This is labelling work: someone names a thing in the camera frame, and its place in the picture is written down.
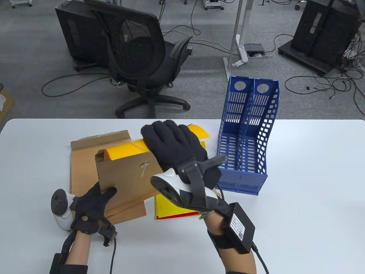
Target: black computer tower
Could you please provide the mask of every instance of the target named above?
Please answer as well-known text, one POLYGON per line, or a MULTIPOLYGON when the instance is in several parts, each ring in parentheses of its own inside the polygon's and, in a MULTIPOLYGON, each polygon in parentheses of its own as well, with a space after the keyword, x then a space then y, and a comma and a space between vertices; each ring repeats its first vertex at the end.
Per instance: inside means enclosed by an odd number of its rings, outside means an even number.
POLYGON ((341 64, 361 22, 356 6, 335 0, 328 8, 308 0, 294 38, 279 53, 324 75, 341 64))
POLYGON ((56 7, 69 52, 76 60, 108 68, 109 57, 102 27, 83 1, 67 1, 56 7))

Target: label sticker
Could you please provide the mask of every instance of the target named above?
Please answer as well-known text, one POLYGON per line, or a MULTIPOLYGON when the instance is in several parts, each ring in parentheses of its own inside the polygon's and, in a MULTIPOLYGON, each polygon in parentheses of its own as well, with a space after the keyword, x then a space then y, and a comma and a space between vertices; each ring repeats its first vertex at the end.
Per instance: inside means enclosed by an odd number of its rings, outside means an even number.
POLYGON ((231 223, 229 226, 233 229, 234 233, 241 239, 243 239, 243 234, 245 233, 245 227, 241 221, 237 218, 236 214, 233 214, 231 223))
POLYGON ((6 98, 2 94, 0 94, 0 112, 3 111, 5 102, 6 98))

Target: gray carpet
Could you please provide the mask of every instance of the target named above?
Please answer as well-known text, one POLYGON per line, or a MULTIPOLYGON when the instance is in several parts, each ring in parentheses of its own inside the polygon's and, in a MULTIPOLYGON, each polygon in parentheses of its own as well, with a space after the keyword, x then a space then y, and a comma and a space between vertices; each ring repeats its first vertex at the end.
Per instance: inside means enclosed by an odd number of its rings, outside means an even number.
MULTIPOLYGON (((0 79, 10 90, 15 105, 2 122, 0 128, 13 118, 115 118, 114 110, 136 95, 126 87, 117 88, 107 79, 97 81, 71 95, 46 98, 40 89, 47 81, 74 73, 71 57, 56 17, 54 8, 62 1, 34 0, 33 7, 18 5, 12 9, 10 3, 0 0, 0 79)), ((273 49, 273 38, 277 34, 294 34, 303 9, 294 10, 290 5, 274 3, 258 6, 256 0, 251 14, 247 43, 262 43, 266 50, 273 49)), ((190 24, 190 13, 195 1, 183 5, 182 0, 167 0, 162 17, 162 30, 177 24, 190 24)), ((125 7, 141 11, 160 12, 158 0, 123 0, 125 7)), ((230 47, 238 1, 225 4, 225 9, 205 11, 201 0, 195 7, 193 24, 201 30, 197 38, 221 42, 230 47)), ((182 34, 166 36, 174 42, 182 34)), ((282 45, 290 37, 277 38, 282 45)), ((222 57, 228 54, 201 45, 193 45, 195 52, 182 66, 174 81, 174 87, 164 94, 186 99, 191 104, 188 112, 179 107, 161 105, 157 107, 157 118, 220 118, 227 89, 227 79, 222 57)), ((98 72, 91 69, 85 72, 98 72)), ((311 95, 296 95, 284 88, 284 81, 294 75, 311 75, 312 72, 297 63, 275 54, 272 58, 250 60, 235 69, 232 74, 278 79, 281 83, 281 119, 364 119, 353 102, 353 91, 338 93, 331 100, 332 92, 317 92, 311 95)), ((76 76, 57 81, 47 87, 48 94, 67 92, 95 79, 96 76, 76 76)), ((306 92, 306 86, 318 86, 306 79, 291 82, 290 87, 306 92)), ((358 86, 365 90, 365 80, 358 86)), ((359 106, 365 110, 365 100, 357 96, 359 106)), ((143 118, 146 107, 126 113, 126 118, 143 118)))

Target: gloved hand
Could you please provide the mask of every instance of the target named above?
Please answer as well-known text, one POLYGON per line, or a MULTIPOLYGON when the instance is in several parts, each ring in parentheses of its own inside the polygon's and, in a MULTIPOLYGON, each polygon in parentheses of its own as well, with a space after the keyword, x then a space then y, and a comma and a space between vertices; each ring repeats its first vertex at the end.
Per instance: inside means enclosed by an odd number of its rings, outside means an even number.
MULTIPOLYGON (((177 126, 171 120, 156 121, 152 125, 145 125, 141 129, 141 134, 164 172, 169 168, 177 172, 181 164, 193 159, 200 162, 208 159, 207 152, 201 146, 198 137, 185 125, 177 126)), ((221 175, 217 167, 208 169, 203 176, 204 185, 213 189, 221 175)))
POLYGON ((104 217, 105 206, 116 191, 115 187, 111 187, 101 194, 100 184, 97 182, 85 195, 78 198, 75 205, 72 204, 71 210, 75 211, 75 219, 71 228, 85 234, 97 233, 99 221, 104 217))

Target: white vr controller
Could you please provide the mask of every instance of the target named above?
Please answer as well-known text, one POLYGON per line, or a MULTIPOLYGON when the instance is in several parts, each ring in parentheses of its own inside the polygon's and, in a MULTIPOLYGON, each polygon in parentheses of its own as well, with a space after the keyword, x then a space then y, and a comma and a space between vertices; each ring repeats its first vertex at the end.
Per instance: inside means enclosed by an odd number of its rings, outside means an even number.
POLYGON ((173 168, 152 176, 151 184, 158 192, 180 208, 196 211, 203 211, 206 208, 213 210, 218 204, 217 195, 207 187, 204 187, 204 199, 196 201, 194 205, 189 204, 193 198, 192 185, 184 183, 173 168))
POLYGON ((75 195, 69 194, 63 189, 57 189, 52 195, 51 210, 53 217, 58 226, 65 231, 71 229, 71 224, 74 220, 70 209, 74 198, 75 195))

